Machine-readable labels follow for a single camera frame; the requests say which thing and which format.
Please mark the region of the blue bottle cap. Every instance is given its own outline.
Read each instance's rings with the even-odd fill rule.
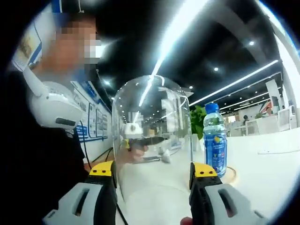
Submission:
[[[209,103],[205,105],[206,114],[215,113],[219,111],[219,106],[217,103]]]

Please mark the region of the black shirt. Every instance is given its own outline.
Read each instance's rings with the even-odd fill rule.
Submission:
[[[10,224],[41,221],[88,175],[76,130],[39,126],[26,104],[28,91],[20,72],[0,79],[2,200],[13,212]]]

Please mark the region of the green plant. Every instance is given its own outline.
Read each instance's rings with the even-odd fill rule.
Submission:
[[[191,110],[191,128],[192,128],[192,134],[197,134],[199,140],[203,137],[203,120],[206,116],[206,111],[204,107],[195,106],[195,110]]]
[[[255,119],[259,119],[263,117],[263,114],[261,112],[259,112],[258,114],[256,114]]]

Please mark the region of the water bottle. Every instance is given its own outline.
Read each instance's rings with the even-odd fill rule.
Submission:
[[[227,166],[227,139],[224,119],[219,113],[219,106],[210,103],[205,106],[204,148],[205,163],[212,166],[219,177],[224,176]]]

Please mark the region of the black ceiling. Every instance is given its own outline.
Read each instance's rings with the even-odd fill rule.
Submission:
[[[113,97],[125,82],[151,74],[164,33],[183,2],[106,1],[98,10],[98,34],[103,43],[111,44],[97,68],[100,78],[109,81],[110,86],[101,86],[95,69],[90,73],[107,104],[110,102],[106,94]],[[279,62],[199,105],[282,71],[271,26],[253,0],[211,2],[215,3],[197,15],[173,46],[158,75],[174,80],[181,87],[192,85],[194,94],[189,97],[192,103],[274,60]],[[227,101],[233,104],[235,100],[232,96]]]

